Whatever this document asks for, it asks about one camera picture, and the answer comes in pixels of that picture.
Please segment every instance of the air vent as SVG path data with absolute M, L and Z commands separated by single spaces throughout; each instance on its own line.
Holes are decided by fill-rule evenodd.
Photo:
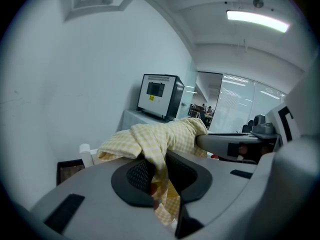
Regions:
M 169 76 L 150 75 L 150 76 L 148 76 L 148 80 L 156 80 L 156 81 L 169 82 Z

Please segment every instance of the small screen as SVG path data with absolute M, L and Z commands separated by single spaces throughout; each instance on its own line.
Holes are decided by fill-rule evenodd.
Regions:
M 146 94 L 162 97 L 162 94 L 164 93 L 164 89 L 165 89 L 165 84 L 150 82 L 148 85 L 148 90 L 146 91 Z

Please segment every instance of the gingham towel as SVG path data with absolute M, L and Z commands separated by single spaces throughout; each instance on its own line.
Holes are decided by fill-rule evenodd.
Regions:
M 165 162 L 167 149 L 207 157 L 207 152 L 195 144 L 198 135 L 207 135 L 208 131 L 199 118 L 183 118 L 169 123 L 155 125 L 136 124 L 130 130 L 119 131 L 97 150 L 97 157 L 111 161 L 126 157 L 136 159 L 140 153 L 155 166 L 152 182 L 158 189 L 153 195 L 162 203 L 155 210 L 156 216 L 164 225 L 178 218 L 180 196 L 168 178 Z

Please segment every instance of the black display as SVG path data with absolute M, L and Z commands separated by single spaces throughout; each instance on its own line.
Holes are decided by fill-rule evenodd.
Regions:
M 162 97 L 162 94 L 164 93 L 164 89 L 165 89 L 165 84 L 150 82 L 148 85 L 148 89 L 146 90 L 146 94 Z

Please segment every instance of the fluorescent light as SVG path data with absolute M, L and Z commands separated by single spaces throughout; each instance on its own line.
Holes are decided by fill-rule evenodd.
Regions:
M 232 82 L 232 81 L 228 81 L 228 80 L 222 80 L 222 82 L 226 82 L 226 83 L 230 83 L 230 84 L 235 84 L 235 85 L 238 85 L 238 86 L 246 86 L 246 85 L 243 84 L 243 83 Z
M 248 83 L 249 82 L 248 80 L 244 80 L 244 79 L 241 79 L 241 78 L 238 78 L 238 77 L 233 77 L 233 76 L 224 76 L 224 78 L 233 79 L 233 80 L 237 80 L 237 81 L 244 82 L 244 83 Z
M 229 20 L 257 23 L 260 25 L 273 28 L 282 33 L 285 33 L 289 28 L 289 24 L 287 23 L 284 23 L 275 18 L 257 14 L 257 13 L 239 11 L 239 10 L 228 10 L 226 14 Z
M 275 99 L 277 99 L 277 100 L 279 100 L 279 99 L 280 99 L 279 97 L 273 96 L 272 94 L 267 93 L 267 92 L 265 92 L 265 91 L 263 91 L 263 90 L 261 90 L 261 91 L 260 91 L 260 93 L 263 93 L 263 94 L 269 95 L 269 96 L 271 96 L 272 98 L 275 98 Z

